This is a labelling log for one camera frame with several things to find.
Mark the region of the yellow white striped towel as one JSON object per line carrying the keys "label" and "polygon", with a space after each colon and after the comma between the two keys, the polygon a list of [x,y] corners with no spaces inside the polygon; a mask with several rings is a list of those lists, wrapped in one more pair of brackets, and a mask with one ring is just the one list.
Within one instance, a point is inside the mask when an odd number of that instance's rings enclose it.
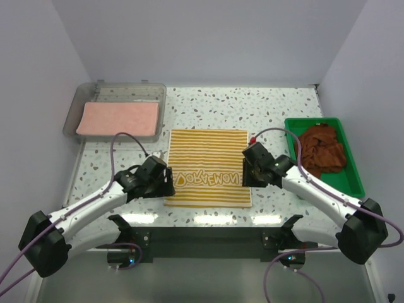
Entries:
{"label": "yellow white striped towel", "polygon": [[239,129],[173,129],[168,165],[175,194],[166,206],[250,208],[251,190],[242,185],[248,132]]}

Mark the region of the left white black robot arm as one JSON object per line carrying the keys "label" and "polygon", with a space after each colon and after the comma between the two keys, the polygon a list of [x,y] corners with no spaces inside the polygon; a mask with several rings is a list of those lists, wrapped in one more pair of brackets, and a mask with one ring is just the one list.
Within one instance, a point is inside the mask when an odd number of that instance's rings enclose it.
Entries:
{"label": "left white black robot arm", "polygon": [[110,181],[79,202],[46,215],[34,213],[18,244],[42,278],[59,271],[73,256],[114,244],[126,247],[134,232],[114,210],[133,200],[171,197],[173,172],[161,158],[149,156],[141,165],[112,172]]}

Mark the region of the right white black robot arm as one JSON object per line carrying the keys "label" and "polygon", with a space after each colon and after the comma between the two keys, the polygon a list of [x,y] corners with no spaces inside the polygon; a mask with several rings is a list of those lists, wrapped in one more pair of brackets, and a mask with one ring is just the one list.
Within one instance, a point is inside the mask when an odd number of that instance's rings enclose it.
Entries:
{"label": "right white black robot arm", "polygon": [[296,194],[325,217],[304,219],[294,215],[283,224],[281,240],[287,247],[301,242],[324,244],[339,249],[357,264],[365,264],[388,236],[379,203],[347,196],[299,167],[286,155],[274,158],[259,142],[242,152],[244,187],[269,185]]}

